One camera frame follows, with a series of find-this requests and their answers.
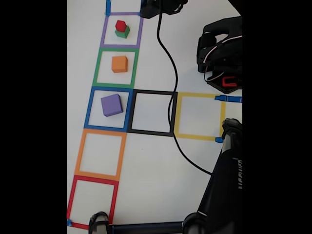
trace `blue tape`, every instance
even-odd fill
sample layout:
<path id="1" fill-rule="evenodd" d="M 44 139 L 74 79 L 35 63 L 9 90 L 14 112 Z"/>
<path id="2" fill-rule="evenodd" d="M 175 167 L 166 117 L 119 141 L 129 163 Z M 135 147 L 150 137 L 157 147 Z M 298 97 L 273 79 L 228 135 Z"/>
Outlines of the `blue tape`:
<path id="1" fill-rule="evenodd" d="M 126 117 L 122 128 L 113 128 L 113 127 L 105 127 L 105 126 L 96 126 L 96 125 L 89 125 L 89 118 L 91 113 L 91 107 L 93 105 L 93 97 L 96 90 L 105 90 L 105 91 L 114 91 L 114 92 L 127 92 L 129 93 L 128 96 L 128 102 L 127 102 L 127 109 L 126 109 Z M 127 132 L 128 129 L 128 123 L 129 123 L 129 117 L 130 117 L 130 108 L 131 108 L 131 101 L 133 96 L 133 89 L 127 89 L 127 88 L 114 88 L 114 87 L 98 87 L 98 86 L 92 86 L 91 93 L 90 93 L 90 99 L 87 109 L 87 115 L 84 122 L 84 128 L 88 129 L 98 129 L 98 130 L 106 130 L 106 131 L 117 131 L 117 132 Z"/>
<path id="2" fill-rule="evenodd" d="M 111 15 L 111 0 L 106 0 L 106 11 L 105 15 L 110 16 Z"/>
<path id="3" fill-rule="evenodd" d="M 69 226 L 69 227 L 72 226 L 72 221 L 70 219 L 67 219 L 67 226 Z"/>
<path id="4" fill-rule="evenodd" d="M 215 96 L 215 100 L 243 103 L 243 97 L 219 95 Z"/>
<path id="5" fill-rule="evenodd" d="M 223 143 L 222 137 L 216 137 L 216 138 L 215 138 L 215 141 L 216 141 L 217 143 Z"/>

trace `red cube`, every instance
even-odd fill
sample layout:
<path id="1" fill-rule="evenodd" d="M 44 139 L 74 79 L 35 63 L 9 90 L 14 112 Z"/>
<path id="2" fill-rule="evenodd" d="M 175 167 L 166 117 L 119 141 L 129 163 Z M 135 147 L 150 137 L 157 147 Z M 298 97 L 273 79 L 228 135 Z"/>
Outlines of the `red cube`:
<path id="1" fill-rule="evenodd" d="M 116 27 L 117 31 L 124 33 L 126 31 L 127 25 L 126 25 L 125 21 L 117 20 L 115 27 Z"/>

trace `yellow square outline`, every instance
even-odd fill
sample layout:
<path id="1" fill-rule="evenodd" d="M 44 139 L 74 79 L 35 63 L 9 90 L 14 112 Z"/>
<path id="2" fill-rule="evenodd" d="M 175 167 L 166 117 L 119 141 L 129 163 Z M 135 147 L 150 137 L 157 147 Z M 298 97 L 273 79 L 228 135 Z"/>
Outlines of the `yellow square outline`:
<path id="1" fill-rule="evenodd" d="M 198 97 L 198 98 L 215 98 L 218 94 L 198 94 L 198 93 L 186 93 L 186 92 L 178 92 L 177 101 L 176 101 L 176 112 L 175 112 L 175 136 L 179 138 L 187 138 L 187 139 L 196 139 L 196 140 L 210 140 L 215 141 L 215 136 L 202 136 L 202 135 L 193 135 L 193 134 L 181 134 L 179 133 L 180 126 L 180 114 L 181 114 L 181 105 L 183 97 Z M 221 137 L 223 133 L 222 122 L 225 119 L 225 108 L 226 102 L 221 101 L 221 114 L 220 114 L 220 133 Z"/>

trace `black cable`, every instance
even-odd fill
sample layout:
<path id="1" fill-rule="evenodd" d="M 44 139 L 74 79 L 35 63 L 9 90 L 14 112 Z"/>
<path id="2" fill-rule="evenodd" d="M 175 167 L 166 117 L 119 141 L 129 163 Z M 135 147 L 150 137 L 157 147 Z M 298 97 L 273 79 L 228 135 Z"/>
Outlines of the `black cable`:
<path id="1" fill-rule="evenodd" d="M 172 95 L 171 95 L 171 99 L 170 99 L 170 102 L 169 102 L 169 106 L 168 106 L 168 122 L 169 122 L 169 126 L 170 126 L 170 131 L 172 131 L 173 133 L 173 137 L 175 139 L 175 143 L 179 149 L 179 151 L 181 152 L 181 154 L 184 156 L 184 158 L 190 163 L 192 164 L 193 166 L 195 166 L 197 169 L 201 170 L 202 172 L 204 173 L 207 173 L 211 176 L 213 176 L 214 174 L 211 173 L 211 172 L 208 172 L 206 171 L 205 169 L 199 167 L 198 165 L 196 165 L 195 163 L 193 163 L 188 157 L 186 157 L 186 155 L 183 153 L 183 151 L 181 150 L 180 146 L 179 146 L 179 143 L 176 139 L 176 136 L 175 136 L 175 133 L 173 131 L 173 127 L 171 126 L 171 121 L 170 121 L 170 107 L 171 107 L 171 103 L 174 99 L 174 95 L 176 93 L 176 88 L 177 88 L 177 82 L 178 82 L 178 76 L 177 76 L 177 69 L 176 69 L 176 65 L 175 65 L 175 62 L 174 60 L 172 59 L 171 55 L 169 54 L 168 50 L 166 49 L 166 47 L 163 45 L 163 43 L 161 42 L 160 40 L 160 37 L 159 37 L 159 32 L 160 32 L 160 25 L 161 25 L 161 19 L 162 19 L 162 11 L 163 11 L 163 0 L 160 0 L 159 1 L 159 20 L 158 20 L 158 26 L 157 26 L 157 40 L 160 44 L 160 46 L 163 48 L 163 50 L 166 52 L 166 54 L 168 55 L 173 67 L 174 67 L 174 70 L 175 70 L 175 88 L 172 92 Z"/>

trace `stacked blocks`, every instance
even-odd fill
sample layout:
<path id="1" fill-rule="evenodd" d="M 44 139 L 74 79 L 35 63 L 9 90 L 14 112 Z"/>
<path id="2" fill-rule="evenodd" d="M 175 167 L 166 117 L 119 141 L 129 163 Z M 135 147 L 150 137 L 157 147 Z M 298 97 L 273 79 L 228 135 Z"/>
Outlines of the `stacked blocks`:
<path id="1" fill-rule="evenodd" d="M 112 70 L 114 73 L 128 71 L 128 59 L 126 56 L 115 56 L 112 58 Z"/>
<path id="2" fill-rule="evenodd" d="M 130 28 L 128 25 L 126 25 L 125 21 L 117 20 L 116 23 L 116 35 L 120 38 L 127 38 Z"/>
<path id="3" fill-rule="evenodd" d="M 120 96 L 114 94 L 101 98 L 103 114 L 108 117 L 123 112 Z"/>

